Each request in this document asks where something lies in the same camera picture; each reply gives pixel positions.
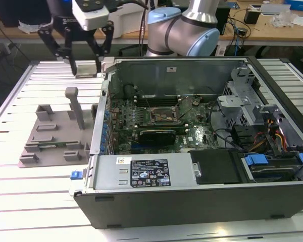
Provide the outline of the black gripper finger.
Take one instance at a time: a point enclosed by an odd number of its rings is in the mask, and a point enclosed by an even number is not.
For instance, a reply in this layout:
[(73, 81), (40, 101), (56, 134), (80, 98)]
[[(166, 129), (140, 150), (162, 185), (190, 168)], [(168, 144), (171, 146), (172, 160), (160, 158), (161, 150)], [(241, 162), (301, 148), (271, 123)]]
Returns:
[(49, 25), (38, 30), (38, 36), (44, 42), (46, 47), (49, 51), (56, 57), (61, 58), (62, 60), (69, 63), (71, 67), (72, 74), (75, 76), (77, 74), (77, 67), (74, 60), (74, 56), (72, 53), (72, 41), (71, 38), (68, 36), (70, 30), (67, 28), (65, 33), (65, 44), (64, 46), (60, 46), (56, 40), (54, 39), (53, 35), (53, 26)]
[[(102, 45), (99, 45), (94, 37), (97, 30), (101, 30), (105, 36), (105, 40)], [(96, 71), (98, 73), (102, 70), (101, 61), (103, 60), (105, 54), (109, 54), (112, 46), (112, 40), (114, 35), (114, 22), (107, 21), (107, 24), (99, 29), (93, 29), (88, 32), (87, 43), (91, 48), (95, 56)]]

